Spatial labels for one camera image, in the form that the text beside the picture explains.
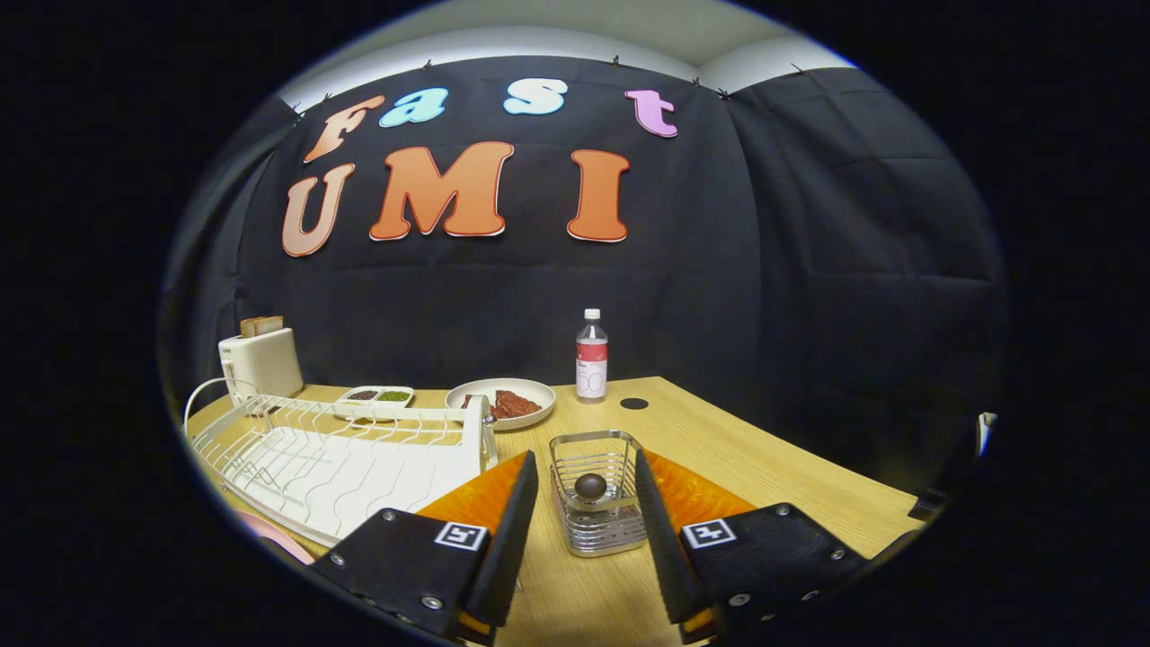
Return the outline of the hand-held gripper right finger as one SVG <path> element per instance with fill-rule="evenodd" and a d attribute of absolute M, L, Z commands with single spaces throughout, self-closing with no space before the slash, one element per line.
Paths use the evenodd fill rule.
<path fill-rule="evenodd" d="M 635 486 L 683 644 L 736 644 L 807 616 L 867 567 L 797 504 L 757 508 L 652 450 L 638 450 Z"/>

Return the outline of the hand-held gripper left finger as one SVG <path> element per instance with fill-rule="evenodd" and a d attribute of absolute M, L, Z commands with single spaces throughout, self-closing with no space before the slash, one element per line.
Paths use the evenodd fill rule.
<path fill-rule="evenodd" d="M 427 634 L 493 644 L 507 622 L 539 486 L 532 450 L 417 513 L 373 513 L 310 570 Z"/>

